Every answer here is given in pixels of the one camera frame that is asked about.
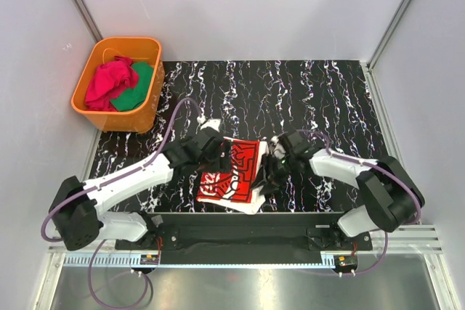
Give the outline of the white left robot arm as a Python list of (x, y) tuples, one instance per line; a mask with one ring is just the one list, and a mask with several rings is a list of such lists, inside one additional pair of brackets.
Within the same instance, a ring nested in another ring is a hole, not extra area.
[(135, 248), (156, 244), (158, 227), (142, 211), (113, 212), (113, 206), (169, 183), (173, 176), (230, 170), (231, 142), (211, 127), (195, 136), (163, 144), (154, 154), (110, 175), (81, 182), (63, 181), (49, 209), (67, 250), (76, 251), (96, 240), (120, 240)]

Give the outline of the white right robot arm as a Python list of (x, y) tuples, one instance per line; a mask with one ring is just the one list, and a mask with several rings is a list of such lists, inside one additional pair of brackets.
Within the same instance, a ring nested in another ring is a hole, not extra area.
[(329, 233), (338, 249), (348, 248), (359, 234), (377, 229), (391, 233), (421, 219), (424, 197), (392, 156), (377, 160), (346, 155), (331, 149), (325, 134), (299, 129), (272, 138), (251, 186), (260, 195), (270, 195), (296, 172), (335, 179), (358, 190), (363, 204), (342, 215)]

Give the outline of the white Coca-Cola t-shirt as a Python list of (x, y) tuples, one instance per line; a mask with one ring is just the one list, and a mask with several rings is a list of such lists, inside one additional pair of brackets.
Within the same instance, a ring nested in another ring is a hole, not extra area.
[(230, 143), (230, 171), (204, 173), (196, 195), (199, 203), (211, 203), (247, 215), (256, 214), (265, 202), (261, 187), (252, 184), (259, 172), (262, 156), (268, 153), (263, 141), (226, 138)]

